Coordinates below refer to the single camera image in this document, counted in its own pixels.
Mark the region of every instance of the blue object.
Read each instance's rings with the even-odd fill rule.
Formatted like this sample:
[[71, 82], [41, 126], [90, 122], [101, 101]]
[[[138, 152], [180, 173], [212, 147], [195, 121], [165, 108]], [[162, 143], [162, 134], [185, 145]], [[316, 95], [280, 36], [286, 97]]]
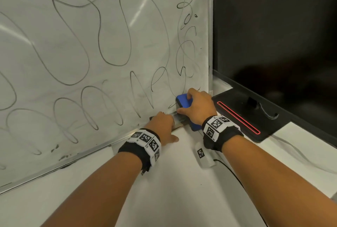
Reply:
[[[182, 95], [179, 95], [179, 96], [176, 97], [176, 102], [180, 107], [188, 108], [192, 105], [193, 98], [188, 100], [187, 94], [182, 94]], [[191, 120], [189, 120], [189, 125], [190, 125], [192, 131], [198, 131], [198, 130], [202, 129], [202, 127], [200, 125], [197, 125], [197, 124], [191, 122]]]

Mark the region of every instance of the qr code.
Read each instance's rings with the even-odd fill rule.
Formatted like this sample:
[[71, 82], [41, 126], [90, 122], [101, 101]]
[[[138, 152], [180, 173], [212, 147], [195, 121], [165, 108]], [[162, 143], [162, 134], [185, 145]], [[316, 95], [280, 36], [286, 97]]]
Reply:
[[154, 154], [154, 159], [155, 159], [155, 161], [157, 161], [158, 158], [159, 158], [159, 150], [158, 150], [158, 152], [156, 152], [156, 153]]
[[211, 127], [208, 127], [206, 135], [208, 135], [210, 138], [213, 138], [214, 130]]
[[215, 129], [217, 129], [218, 127], [220, 127], [223, 123], [219, 120], [215, 120], [211, 123], [212, 127], [214, 127]]
[[135, 132], [131, 137], [139, 137], [143, 132]]
[[203, 152], [203, 149], [202, 148], [200, 148], [198, 151], [198, 155], [199, 155], [199, 158], [202, 158], [202, 157], [204, 157], [205, 156], [205, 154], [204, 154], [204, 152]]
[[148, 142], [150, 141], [151, 137], [146, 134], [143, 134], [139, 139], [143, 140], [144, 142]]
[[154, 152], [155, 152], [155, 151], [157, 150], [157, 148], [159, 147], [155, 140], [152, 140], [152, 141], [149, 143], [149, 146], [151, 147], [151, 149], [152, 149]]
[[222, 120], [223, 122], [230, 122], [229, 119], [227, 119], [226, 117], [219, 117], [220, 120]]

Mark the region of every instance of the monitor stand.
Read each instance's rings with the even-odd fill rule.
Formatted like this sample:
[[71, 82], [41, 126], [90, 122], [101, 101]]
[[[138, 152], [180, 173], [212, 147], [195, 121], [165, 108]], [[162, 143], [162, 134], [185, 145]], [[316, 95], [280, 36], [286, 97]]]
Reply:
[[263, 106], [263, 110], [269, 115], [268, 118], [258, 101], [238, 89], [232, 88], [214, 96], [212, 99], [220, 114], [239, 125], [241, 131], [257, 143], [262, 142], [290, 122], [289, 117], [284, 113], [280, 113], [277, 118], [271, 119], [277, 114], [267, 112], [270, 109]]

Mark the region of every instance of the black screen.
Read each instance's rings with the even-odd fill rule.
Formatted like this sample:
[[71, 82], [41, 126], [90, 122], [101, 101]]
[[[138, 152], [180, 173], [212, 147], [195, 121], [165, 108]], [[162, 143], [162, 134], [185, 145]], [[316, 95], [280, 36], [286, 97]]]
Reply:
[[214, 0], [214, 69], [337, 137], [337, 0]]

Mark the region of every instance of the whiteboard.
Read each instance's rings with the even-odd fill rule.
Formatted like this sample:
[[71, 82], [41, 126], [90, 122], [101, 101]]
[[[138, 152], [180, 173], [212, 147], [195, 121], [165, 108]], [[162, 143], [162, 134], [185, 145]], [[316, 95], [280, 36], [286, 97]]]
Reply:
[[208, 0], [0, 0], [0, 187], [208, 91]]

